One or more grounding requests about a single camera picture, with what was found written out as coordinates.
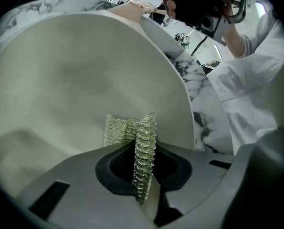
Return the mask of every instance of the white sleeve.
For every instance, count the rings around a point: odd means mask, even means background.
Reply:
[[[274,23],[255,52],[222,62],[207,75],[220,100],[238,98],[270,82],[284,65],[284,27]]]
[[[242,35],[246,48],[243,57],[249,56],[255,52],[257,47],[262,43],[270,32],[274,23],[272,11],[268,11],[263,15],[260,21],[253,26],[249,27]]]

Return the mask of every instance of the finger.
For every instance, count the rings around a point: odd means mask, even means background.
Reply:
[[[232,1],[231,0],[225,0],[224,1],[226,6],[232,6]]]
[[[173,0],[167,1],[166,6],[168,7],[169,10],[175,10],[176,9],[176,4]]]
[[[176,17],[176,13],[173,10],[170,10],[169,16],[174,19]]]
[[[206,65],[211,65],[212,63],[214,63],[214,61],[207,62]]]

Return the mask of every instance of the person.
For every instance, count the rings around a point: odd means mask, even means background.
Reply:
[[[164,1],[175,18],[175,2]],[[223,13],[233,15],[229,0]],[[236,154],[240,146],[255,143],[277,127],[264,90],[284,65],[284,27],[270,10],[244,35],[231,24],[223,39],[235,59],[222,62],[207,76],[227,115]]]
[[[160,6],[156,8],[156,12],[151,13],[149,17],[152,18],[153,21],[161,25],[163,23],[165,15],[167,15],[167,12],[165,10],[165,5],[164,3],[161,3]]]
[[[189,46],[189,36],[185,36],[185,33],[177,33],[174,39],[185,49]]]

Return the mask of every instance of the hand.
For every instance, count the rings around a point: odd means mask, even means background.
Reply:
[[[176,17],[175,9],[176,9],[176,4],[173,0],[163,0],[167,12],[171,18]],[[225,0],[226,6],[222,9],[222,13],[226,16],[232,16],[233,15],[233,10],[232,10],[232,3],[231,0]]]
[[[205,65],[212,65],[212,63],[214,63],[214,60],[213,61],[211,61],[211,62],[207,62]]]
[[[171,18],[175,18],[176,17],[176,13],[175,13],[175,9],[176,9],[176,4],[173,0],[163,0],[165,7],[167,9],[167,13],[169,15],[169,17]]]
[[[232,3],[231,0],[225,0],[226,6],[222,9],[222,14],[226,16],[232,16],[233,15],[233,9],[232,9]]]

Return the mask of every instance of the ceiling light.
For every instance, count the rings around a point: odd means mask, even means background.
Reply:
[[[214,44],[214,48],[216,49],[216,52],[218,53],[218,56],[219,56],[220,59],[222,60],[222,56],[221,56],[221,54],[220,54],[220,52],[219,52],[218,47],[217,47],[216,44]]]
[[[191,35],[191,33],[192,33],[193,31],[194,31],[194,30],[192,30],[192,31],[188,34],[188,36]]]

